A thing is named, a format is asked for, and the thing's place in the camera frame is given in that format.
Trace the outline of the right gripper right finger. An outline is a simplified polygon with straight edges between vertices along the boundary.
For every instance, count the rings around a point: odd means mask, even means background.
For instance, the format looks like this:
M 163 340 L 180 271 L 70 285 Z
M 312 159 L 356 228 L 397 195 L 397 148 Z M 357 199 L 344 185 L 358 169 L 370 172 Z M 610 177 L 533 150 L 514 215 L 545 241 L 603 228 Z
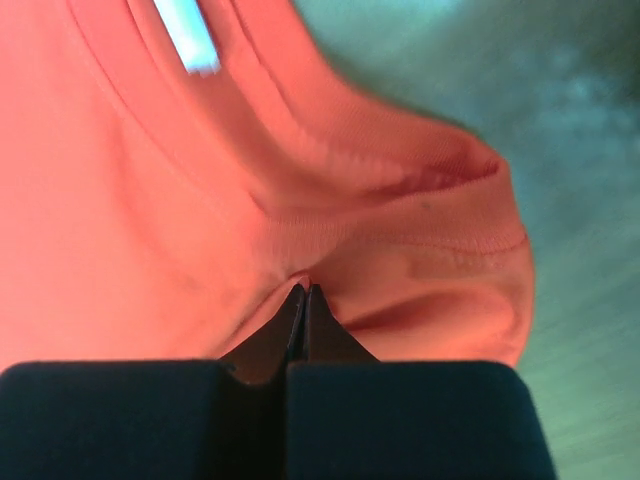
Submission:
M 383 362 L 307 296 L 287 369 L 291 479 L 553 479 L 528 387 L 488 361 Z

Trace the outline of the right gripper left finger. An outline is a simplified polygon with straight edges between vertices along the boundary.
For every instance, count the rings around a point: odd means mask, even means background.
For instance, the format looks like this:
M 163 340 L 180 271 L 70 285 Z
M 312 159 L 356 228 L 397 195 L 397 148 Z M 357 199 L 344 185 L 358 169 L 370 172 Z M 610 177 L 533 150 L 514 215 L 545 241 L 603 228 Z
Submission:
M 280 479 L 305 291 L 218 360 L 27 362 L 1 376 L 5 479 Z

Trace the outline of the orange t shirt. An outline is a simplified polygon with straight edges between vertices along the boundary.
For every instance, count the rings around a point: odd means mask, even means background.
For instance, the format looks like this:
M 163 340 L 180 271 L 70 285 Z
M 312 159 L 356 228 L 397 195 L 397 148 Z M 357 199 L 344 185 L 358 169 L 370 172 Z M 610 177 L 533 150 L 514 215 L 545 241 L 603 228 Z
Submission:
M 1 5 L 1 363 L 216 358 L 319 284 L 384 360 L 514 365 L 534 271 L 508 164 L 355 89 L 288 1 Z

